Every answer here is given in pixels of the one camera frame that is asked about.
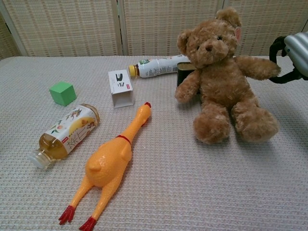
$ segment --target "teddy bear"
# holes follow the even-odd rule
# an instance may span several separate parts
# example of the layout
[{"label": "teddy bear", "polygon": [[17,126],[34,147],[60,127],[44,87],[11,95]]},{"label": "teddy bear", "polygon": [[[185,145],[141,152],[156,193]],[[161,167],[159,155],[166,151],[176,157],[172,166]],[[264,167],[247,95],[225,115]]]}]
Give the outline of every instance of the teddy bear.
[{"label": "teddy bear", "polygon": [[237,11],[228,7],[177,38],[178,49],[195,70],[176,87],[175,98],[187,103],[200,92],[202,109],[193,129],[196,138],[206,144],[228,138],[231,124],[246,142],[268,141],[279,131],[277,119],[260,107],[246,78],[265,80],[281,69],[268,59],[234,56],[241,26]]}]

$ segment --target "plastic bottle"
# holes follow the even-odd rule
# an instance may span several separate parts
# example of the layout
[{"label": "plastic bottle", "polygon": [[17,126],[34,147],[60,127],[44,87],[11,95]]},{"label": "plastic bottle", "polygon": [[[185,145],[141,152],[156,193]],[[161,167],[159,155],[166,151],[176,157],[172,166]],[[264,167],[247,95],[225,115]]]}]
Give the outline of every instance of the plastic bottle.
[{"label": "plastic bottle", "polygon": [[38,168],[47,168],[51,162],[67,157],[99,122],[95,107],[84,103],[78,105],[41,135],[39,148],[28,159]]},{"label": "plastic bottle", "polygon": [[149,78],[177,72],[180,62],[189,62],[189,59],[182,54],[162,59],[145,59],[140,60],[136,65],[130,65],[128,70],[131,77]]}]

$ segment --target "orange rubber chicken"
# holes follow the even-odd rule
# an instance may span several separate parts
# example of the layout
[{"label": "orange rubber chicken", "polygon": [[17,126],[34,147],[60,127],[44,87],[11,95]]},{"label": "orange rubber chicken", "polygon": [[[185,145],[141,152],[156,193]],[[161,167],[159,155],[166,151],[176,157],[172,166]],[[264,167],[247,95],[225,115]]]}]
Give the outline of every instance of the orange rubber chicken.
[{"label": "orange rubber chicken", "polygon": [[92,216],[79,229],[93,230],[97,219],[105,209],[108,201],[118,189],[127,164],[131,160],[131,142],[141,126],[151,116],[151,105],[146,102],[142,105],[131,124],[119,136],[101,145],[88,159],[85,165],[85,177],[81,182],[70,205],[60,216],[60,225],[71,222],[75,208],[83,196],[93,187],[102,187],[101,198],[96,205]]}]

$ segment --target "bottle cap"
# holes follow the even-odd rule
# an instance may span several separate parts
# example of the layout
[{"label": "bottle cap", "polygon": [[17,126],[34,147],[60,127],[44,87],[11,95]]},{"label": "bottle cap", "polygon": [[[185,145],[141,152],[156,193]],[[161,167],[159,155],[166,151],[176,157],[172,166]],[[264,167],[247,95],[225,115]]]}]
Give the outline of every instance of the bottle cap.
[{"label": "bottle cap", "polygon": [[47,168],[47,166],[51,163],[51,160],[44,154],[43,152],[40,152],[38,150],[34,150],[33,153],[31,153],[28,156],[28,159],[38,168],[44,169]]},{"label": "bottle cap", "polygon": [[128,69],[129,69],[130,76],[131,77],[135,77],[136,76],[135,66],[134,65],[129,65]]}]

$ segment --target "green block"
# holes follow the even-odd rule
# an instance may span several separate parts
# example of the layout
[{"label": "green block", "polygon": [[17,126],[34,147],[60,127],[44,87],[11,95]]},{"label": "green block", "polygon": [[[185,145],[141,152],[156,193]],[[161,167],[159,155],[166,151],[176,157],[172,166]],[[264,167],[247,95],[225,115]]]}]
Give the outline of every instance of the green block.
[{"label": "green block", "polygon": [[69,105],[76,99],[76,94],[72,84],[59,82],[53,85],[49,92],[53,100],[63,106]]}]

